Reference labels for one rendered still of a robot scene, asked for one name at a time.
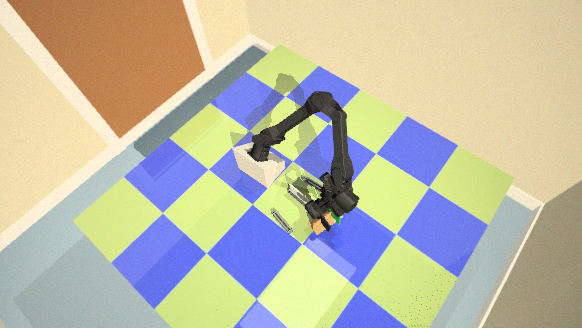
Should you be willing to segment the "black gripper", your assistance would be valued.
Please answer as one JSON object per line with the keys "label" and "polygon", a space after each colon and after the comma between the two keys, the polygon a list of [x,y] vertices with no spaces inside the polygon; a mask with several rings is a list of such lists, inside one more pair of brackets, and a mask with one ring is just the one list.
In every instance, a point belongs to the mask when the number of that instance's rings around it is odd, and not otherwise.
{"label": "black gripper", "polygon": [[326,207],[326,205],[335,199],[335,197],[329,198],[325,196],[323,193],[323,188],[321,188],[320,191],[322,192],[320,193],[321,199],[318,198],[315,201],[311,200],[305,204],[306,211],[313,219],[316,219],[327,212],[329,209]]}

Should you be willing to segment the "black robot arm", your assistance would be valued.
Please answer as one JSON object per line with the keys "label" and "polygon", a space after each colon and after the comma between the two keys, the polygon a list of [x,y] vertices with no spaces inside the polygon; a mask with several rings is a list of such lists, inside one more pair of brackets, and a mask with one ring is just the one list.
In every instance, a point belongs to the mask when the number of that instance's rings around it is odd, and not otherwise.
{"label": "black robot arm", "polygon": [[[311,115],[322,112],[332,120],[334,157],[331,163],[331,175],[325,172],[319,179],[323,182],[323,193],[329,198],[335,197],[326,207],[336,217],[350,213],[358,204],[359,197],[349,188],[352,187],[354,168],[348,153],[347,113],[341,108],[330,92],[315,91],[305,104],[277,125],[263,129],[260,134],[252,136],[254,143],[251,152],[247,152],[255,161],[268,161],[270,146],[280,144],[285,134]],[[342,183],[345,181],[345,183]]]}

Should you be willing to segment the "green board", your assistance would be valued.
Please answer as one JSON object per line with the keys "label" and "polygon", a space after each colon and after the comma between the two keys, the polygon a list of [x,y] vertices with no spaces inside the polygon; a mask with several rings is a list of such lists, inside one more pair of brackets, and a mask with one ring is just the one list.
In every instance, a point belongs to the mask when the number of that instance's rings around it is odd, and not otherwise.
{"label": "green board", "polygon": [[340,224],[340,219],[341,219],[341,216],[340,216],[340,217],[336,217],[336,216],[335,216],[335,214],[332,212],[332,210],[331,210],[331,209],[329,209],[329,210],[328,210],[328,213],[329,213],[330,211],[331,211],[331,214],[332,214],[331,216],[334,218],[334,220],[335,220],[335,221],[336,221],[338,224]]}

